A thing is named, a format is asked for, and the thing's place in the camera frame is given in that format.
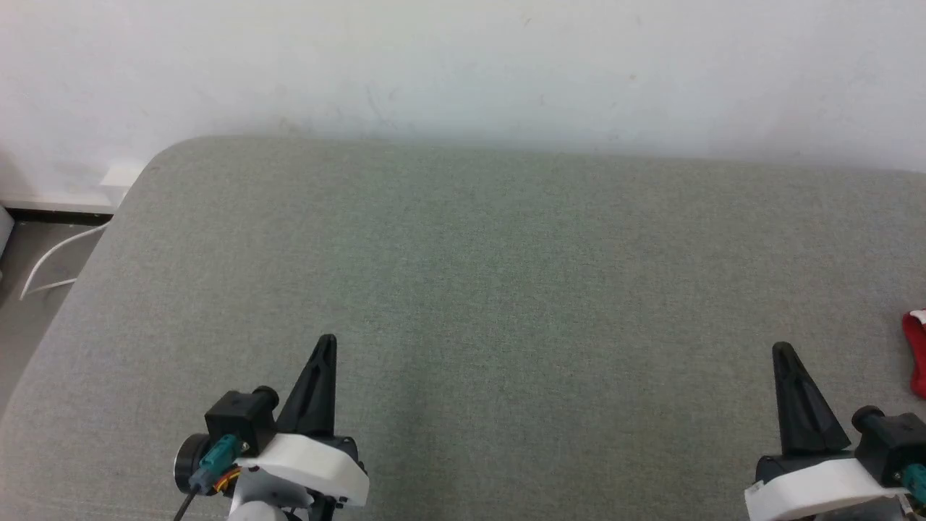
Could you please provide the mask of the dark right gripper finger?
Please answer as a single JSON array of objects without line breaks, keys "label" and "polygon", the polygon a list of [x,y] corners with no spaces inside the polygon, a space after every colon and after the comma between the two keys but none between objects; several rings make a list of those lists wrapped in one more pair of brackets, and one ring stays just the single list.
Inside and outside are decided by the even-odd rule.
[{"label": "dark right gripper finger", "polygon": [[773,372],[781,453],[796,456],[816,452],[819,433],[807,401],[808,372],[790,343],[773,345]]},{"label": "dark right gripper finger", "polygon": [[819,449],[814,453],[797,456],[830,454],[846,451],[846,449],[851,446],[852,442],[850,442],[846,431],[844,431],[838,418],[834,415],[833,410],[829,406],[829,402],[824,398],[823,393],[821,393],[809,373],[806,388],[808,405],[813,409],[815,425],[819,433]]}]

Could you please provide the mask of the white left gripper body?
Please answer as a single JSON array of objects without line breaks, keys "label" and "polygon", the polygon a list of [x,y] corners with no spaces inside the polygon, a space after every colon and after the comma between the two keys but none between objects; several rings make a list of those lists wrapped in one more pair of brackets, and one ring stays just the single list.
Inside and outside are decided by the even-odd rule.
[{"label": "white left gripper body", "polygon": [[278,434],[257,457],[236,464],[237,520],[331,520],[341,509],[367,504],[368,474],[330,443]]}]

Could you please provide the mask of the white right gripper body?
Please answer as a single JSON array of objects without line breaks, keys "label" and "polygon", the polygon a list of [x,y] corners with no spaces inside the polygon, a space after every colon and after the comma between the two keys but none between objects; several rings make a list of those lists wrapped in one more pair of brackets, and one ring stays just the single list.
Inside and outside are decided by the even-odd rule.
[{"label": "white right gripper body", "polygon": [[909,520],[912,500],[884,487],[849,452],[763,456],[744,492],[751,520]]}]

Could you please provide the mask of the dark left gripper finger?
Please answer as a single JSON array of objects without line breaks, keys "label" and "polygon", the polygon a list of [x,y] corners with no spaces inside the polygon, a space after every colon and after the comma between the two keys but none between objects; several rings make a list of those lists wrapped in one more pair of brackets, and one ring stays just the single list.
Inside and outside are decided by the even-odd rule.
[{"label": "dark left gripper finger", "polygon": [[314,435],[334,436],[337,338],[324,334],[314,351]]},{"label": "dark left gripper finger", "polygon": [[315,343],[297,382],[276,419],[284,434],[324,436],[324,339]]}]

